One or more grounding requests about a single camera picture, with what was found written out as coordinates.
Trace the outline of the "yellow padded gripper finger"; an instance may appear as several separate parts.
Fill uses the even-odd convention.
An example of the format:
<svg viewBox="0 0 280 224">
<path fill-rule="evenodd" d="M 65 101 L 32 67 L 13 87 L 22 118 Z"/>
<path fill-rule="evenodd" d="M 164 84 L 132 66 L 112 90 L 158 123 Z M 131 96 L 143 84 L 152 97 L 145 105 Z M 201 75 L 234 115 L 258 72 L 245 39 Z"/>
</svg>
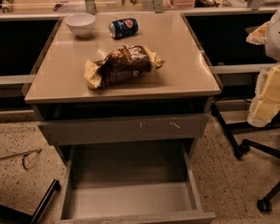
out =
<svg viewBox="0 0 280 224">
<path fill-rule="evenodd" d="M 279 111 L 280 63 L 271 69 L 263 68 L 260 70 L 247 122 L 254 127 L 264 127 L 272 121 Z"/>
<path fill-rule="evenodd" d="M 264 45 L 266 43 L 268 22 L 263 23 L 254 29 L 246 38 L 246 41 L 253 45 Z"/>
</svg>

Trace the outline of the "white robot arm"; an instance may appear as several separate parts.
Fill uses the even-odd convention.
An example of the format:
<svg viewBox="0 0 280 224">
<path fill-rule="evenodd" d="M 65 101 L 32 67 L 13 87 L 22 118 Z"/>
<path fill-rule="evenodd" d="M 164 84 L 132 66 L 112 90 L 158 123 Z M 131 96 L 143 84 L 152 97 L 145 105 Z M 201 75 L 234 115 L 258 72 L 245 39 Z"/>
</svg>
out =
<svg viewBox="0 0 280 224">
<path fill-rule="evenodd" d="M 250 33 L 246 41 L 254 45 L 264 45 L 266 56 L 277 61 L 277 65 L 270 70 L 260 70 L 255 97 L 247 117 L 250 125 L 264 127 L 280 111 L 280 8 L 269 21 Z"/>
</svg>

